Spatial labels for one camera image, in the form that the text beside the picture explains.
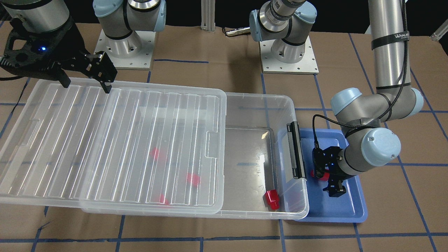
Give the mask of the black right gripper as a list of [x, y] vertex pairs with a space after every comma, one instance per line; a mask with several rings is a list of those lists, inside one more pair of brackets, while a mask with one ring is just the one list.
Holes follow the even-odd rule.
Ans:
[[118, 71], [105, 51], [89, 53], [73, 18], [43, 33], [27, 31], [24, 19], [15, 17], [10, 24], [2, 69], [16, 76], [59, 81], [64, 88], [71, 83], [66, 70], [75, 71], [95, 79], [110, 93]]

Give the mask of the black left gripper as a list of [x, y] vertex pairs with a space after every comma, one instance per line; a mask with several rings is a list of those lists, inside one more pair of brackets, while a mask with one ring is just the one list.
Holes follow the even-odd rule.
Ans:
[[330, 176], [328, 180], [328, 195], [329, 197], [340, 197], [347, 193], [343, 182], [348, 178], [348, 175], [342, 171], [338, 161], [342, 158], [339, 152], [342, 148], [338, 146], [330, 146], [324, 150], [315, 147], [312, 150], [313, 169], [317, 171], [328, 171]]

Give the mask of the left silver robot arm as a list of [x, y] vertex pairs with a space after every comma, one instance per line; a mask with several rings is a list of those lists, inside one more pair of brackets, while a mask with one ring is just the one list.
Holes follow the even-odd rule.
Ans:
[[[418, 113], [424, 104], [412, 88], [409, 66], [409, 30], [404, 0], [368, 1], [371, 50], [376, 70], [376, 93], [357, 88], [336, 93], [330, 103], [348, 142], [346, 148], [320, 148], [314, 134], [313, 176], [327, 179], [323, 191], [330, 197], [346, 193], [343, 182], [397, 158], [401, 142], [381, 123]], [[284, 64], [296, 64], [306, 54], [306, 41], [317, 10], [306, 0], [270, 0], [251, 11], [249, 28], [256, 42], [273, 41], [270, 53]]]

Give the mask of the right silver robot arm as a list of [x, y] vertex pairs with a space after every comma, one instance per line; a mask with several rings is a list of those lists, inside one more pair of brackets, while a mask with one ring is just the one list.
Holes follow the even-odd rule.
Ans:
[[63, 0], [2, 0], [11, 16], [1, 68], [29, 78], [58, 81], [68, 88], [66, 70], [100, 83], [105, 93], [117, 76], [113, 58], [142, 53], [138, 32], [161, 32], [166, 24], [165, 0], [95, 0], [107, 47], [90, 53]]

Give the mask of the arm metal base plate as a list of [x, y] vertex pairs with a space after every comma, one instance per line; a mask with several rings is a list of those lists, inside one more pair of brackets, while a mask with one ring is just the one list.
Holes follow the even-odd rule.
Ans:
[[105, 51], [117, 70], [150, 70], [156, 35], [152, 31], [133, 31], [127, 38], [113, 40], [101, 30], [94, 51]]
[[259, 42], [262, 72], [265, 74], [316, 75], [320, 72], [310, 38], [292, 46], [283, 40]]

